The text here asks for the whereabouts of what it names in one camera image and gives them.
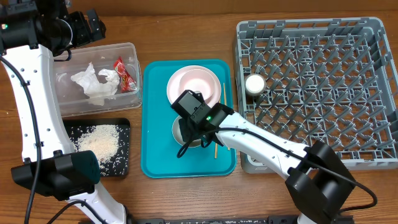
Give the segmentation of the pink round plate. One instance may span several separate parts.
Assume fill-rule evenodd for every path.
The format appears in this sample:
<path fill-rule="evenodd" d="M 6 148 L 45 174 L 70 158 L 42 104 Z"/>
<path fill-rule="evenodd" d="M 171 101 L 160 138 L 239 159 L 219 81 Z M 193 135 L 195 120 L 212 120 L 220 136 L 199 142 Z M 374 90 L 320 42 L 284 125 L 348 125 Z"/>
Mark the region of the pink round plate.
<path fill-rule="evenodd" d="M 215 81 L 215 92 L 209 102 L 206 102 L 208 106 L 212 107 L 215 103 L 218 103 L 221 97 L 221 83 L 218 77 L 208 68 L 199 65 L 189 65 L 177 70 L 169 79 L 167 84 L 167 98 L 172 104 L 182 93 L 179 90 L 179 83 L 181 77 L 188 71 L 193 69 L 205 70 L 211 74 Z"/>

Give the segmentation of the pink shallow bowl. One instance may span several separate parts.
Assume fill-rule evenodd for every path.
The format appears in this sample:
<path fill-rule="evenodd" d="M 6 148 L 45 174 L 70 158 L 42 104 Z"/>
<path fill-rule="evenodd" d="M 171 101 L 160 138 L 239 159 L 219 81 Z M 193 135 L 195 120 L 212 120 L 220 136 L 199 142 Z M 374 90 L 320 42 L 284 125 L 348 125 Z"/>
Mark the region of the pink shallow bowl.
<path fill-rule="evenodd" d="M 215 81 L 211 74 L 205 70 L 193 69 L 184 74 L 179 83 L 180 93 L 185 90 L 199 92 L 203 99 L 209 102 L 215 92 Z"/>

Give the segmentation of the white cup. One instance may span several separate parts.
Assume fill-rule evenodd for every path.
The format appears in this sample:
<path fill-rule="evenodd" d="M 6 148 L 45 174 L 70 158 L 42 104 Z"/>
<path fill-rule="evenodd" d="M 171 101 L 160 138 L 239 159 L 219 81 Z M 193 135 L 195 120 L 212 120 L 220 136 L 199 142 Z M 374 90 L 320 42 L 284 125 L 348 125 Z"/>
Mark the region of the white cup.
<path fill-rule="evenodd" d="M 252 73 L 244 79 L 246 93 L 250 96 L 259 96 L 266 88 L 266 81 L 260 74 Z"/>

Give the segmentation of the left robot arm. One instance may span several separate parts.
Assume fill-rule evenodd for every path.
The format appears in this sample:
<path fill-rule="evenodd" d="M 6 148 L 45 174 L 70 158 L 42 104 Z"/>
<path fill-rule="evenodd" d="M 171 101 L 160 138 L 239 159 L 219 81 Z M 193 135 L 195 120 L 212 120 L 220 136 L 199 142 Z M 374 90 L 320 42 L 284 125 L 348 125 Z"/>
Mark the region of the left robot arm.
<path fill-rule="evenodd" d="M 53 79 L 61 54 L 101 40 L 105 32 L 94 9 L 69 12 L 65 1 L 9 1 L 1 6 L 1 62 L 22 131 L 23 163 L 11 174 L 32 195 L 76 206 L 94 223 L 133 223 L 128 209 L 101 183 L 94 153 L 75 151 Z"/>

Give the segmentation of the red snack wrapper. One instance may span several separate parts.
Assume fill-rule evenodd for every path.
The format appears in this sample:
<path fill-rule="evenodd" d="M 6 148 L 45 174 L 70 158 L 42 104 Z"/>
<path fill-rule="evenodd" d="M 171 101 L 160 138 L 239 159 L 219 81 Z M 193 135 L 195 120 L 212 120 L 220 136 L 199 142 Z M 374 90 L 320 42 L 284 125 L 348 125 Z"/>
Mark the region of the red snack wrapper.
<path fill-rule="evenodd" d="M 121 81 L 121 92 L 132 92 L 137 90 L 136 81 L 130 76 L 126 70 L 126 66 L 121 57 L 119 57 L 114 63 L 114 70 L 119 75 Z"/>

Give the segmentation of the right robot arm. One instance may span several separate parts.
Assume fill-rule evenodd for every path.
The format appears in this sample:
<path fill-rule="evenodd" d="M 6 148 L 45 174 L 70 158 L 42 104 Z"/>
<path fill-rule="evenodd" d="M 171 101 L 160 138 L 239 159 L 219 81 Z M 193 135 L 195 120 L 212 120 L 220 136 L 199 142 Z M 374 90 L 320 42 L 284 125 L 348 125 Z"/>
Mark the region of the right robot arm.
<path fill-rule="evenodd" d="M 354 189 L 354 178 L 322 141 L 311 146 L 288 141 L 244 119 L 221 103 L 206 104 L 202 95 L 185 90 L 171 105 L 181 117 L 186 145 L 215 142 L 247 154 L 280 175 L 299 209 L 298 223 L 336 223 Z"/>

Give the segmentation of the white tissue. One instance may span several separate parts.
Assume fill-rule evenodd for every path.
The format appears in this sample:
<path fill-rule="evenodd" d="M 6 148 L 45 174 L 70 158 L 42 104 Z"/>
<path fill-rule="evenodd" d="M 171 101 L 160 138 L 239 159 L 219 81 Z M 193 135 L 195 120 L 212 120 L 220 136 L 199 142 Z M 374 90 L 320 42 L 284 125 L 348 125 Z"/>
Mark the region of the white tissue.
<path fill-rule="evenodd" d="M 104 77 L 106 83 L 99 82 L 94 66 L 90 62 L 84 72 L 76 73 L 70 79 L 83 88 L 84 94 L 89 97 L 92 105 L 103 106 L 105 96 L 116 94 L 120 77 L 115 70 L 105 68 L 100 70 L 98 75 Z"/>

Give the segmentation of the grey bowl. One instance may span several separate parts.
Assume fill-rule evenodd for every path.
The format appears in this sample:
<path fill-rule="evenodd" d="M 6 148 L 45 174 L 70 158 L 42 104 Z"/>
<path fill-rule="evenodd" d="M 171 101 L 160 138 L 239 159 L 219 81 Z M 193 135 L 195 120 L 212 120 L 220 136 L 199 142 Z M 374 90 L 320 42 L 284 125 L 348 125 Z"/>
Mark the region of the grey bowl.
<path fill-rule="evenodd" d="M 180 131 L 180 125 L 179 125 L 180 120 L 181 120 L 180 116 L 178 116 L 174 120 L 174 123 L 172 125 L 172 134 L 173 134 L 174 139 L 182 146 L 185 144 L 185 141 L 183 140 L 182 134 Z M 196 139 L 190 143 L 189 148 L 198 147 L 198 146 L 200 146 L 200 143 L 201 143 L 201 140 Z"/>

